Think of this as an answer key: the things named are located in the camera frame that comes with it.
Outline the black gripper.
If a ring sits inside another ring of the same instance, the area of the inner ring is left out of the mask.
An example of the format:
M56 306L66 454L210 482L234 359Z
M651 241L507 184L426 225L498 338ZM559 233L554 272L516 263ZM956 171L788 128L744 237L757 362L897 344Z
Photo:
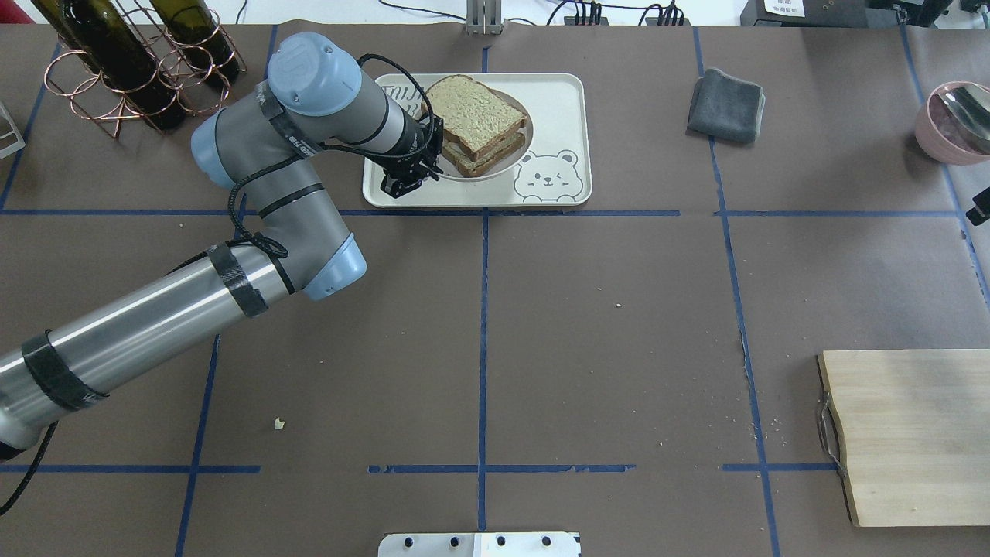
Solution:
M382 193L398 200L423 186L426 179L438 179L442 174L438 165L442 142L441 117L425 115L415 121L406 115L396 145L376 156L376 163L384 170Z

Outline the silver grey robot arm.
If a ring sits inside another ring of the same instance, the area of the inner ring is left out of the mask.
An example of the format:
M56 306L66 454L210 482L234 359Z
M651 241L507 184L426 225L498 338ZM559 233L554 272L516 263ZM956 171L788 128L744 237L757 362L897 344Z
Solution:
M199 168L229 190L236 240L2 356L2 459L46 445L64 416L297 290L325 297L367 270L310 165L327 149L386 172L400 196L436 177L442 120L412 118L325 36L284 39L268 77L193 133Z

